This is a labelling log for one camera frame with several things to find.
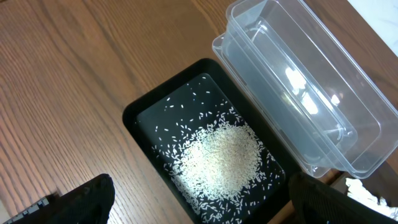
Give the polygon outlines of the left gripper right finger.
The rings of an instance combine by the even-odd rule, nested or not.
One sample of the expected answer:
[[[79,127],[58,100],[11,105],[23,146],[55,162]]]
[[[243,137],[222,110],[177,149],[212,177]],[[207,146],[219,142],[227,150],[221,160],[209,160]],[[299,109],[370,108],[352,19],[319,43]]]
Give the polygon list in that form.
[[[397,223],[303,172],[290,178],[289,195],[296,223]]]

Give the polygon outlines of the pile of white rice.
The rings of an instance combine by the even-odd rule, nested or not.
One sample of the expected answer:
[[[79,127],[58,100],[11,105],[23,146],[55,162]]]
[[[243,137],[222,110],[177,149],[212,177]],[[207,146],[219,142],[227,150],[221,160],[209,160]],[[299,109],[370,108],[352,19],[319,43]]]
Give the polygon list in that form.
[[[229,124],[195,131],[180,147],[172,165],[172,182],[199,214],[210,202],[227,200],[237,205],[242,190],[263,180],[260,171],[263,148],[248,126]]]

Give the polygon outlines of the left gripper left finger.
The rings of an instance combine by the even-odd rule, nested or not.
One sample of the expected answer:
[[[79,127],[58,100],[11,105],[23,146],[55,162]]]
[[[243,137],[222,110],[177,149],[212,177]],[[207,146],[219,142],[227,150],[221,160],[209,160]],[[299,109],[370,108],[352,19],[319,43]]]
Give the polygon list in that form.
[[[100,174],[65,195],[42,197],[3,224],[107,224],[115,189],[109,174]]]

